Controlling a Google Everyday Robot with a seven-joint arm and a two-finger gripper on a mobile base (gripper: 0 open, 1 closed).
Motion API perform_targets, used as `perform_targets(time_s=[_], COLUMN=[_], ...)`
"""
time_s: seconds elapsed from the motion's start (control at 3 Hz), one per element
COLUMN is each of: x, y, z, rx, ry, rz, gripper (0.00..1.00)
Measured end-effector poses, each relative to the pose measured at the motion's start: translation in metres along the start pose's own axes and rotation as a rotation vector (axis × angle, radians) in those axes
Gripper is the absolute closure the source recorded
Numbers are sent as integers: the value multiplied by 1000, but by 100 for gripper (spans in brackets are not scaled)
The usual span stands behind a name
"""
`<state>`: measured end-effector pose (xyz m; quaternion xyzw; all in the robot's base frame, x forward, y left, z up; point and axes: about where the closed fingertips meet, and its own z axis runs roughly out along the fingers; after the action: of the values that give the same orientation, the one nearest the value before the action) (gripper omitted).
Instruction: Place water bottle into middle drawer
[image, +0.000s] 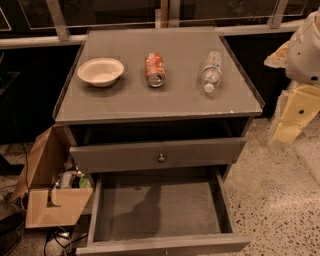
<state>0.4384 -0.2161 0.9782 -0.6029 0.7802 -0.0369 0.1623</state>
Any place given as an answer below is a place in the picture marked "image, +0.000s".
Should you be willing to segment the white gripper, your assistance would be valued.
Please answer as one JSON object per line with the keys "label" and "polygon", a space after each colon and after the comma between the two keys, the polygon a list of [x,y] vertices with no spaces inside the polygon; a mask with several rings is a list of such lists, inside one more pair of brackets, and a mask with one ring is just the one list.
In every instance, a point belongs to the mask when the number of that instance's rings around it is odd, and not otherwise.
{"label": "white gripper", "polygon": [[288,78],[310,84],[293,89],[280,115],[273,137],[281,143],[294,141],[320,112],[320,31],[315,20],[303,24],[264,60],[270,68],[284,68]]}

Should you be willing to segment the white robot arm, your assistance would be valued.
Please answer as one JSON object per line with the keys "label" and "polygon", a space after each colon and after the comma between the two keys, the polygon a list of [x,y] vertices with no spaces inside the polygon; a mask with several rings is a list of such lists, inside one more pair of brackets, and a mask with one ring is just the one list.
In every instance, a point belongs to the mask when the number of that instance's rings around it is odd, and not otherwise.
{"label": "white robot arm", "polygon": [[272,135],[278,142],[290,143],[320,112],[320,10],[309,14],[264,65],[284,68],[293,82],[278,98]]}

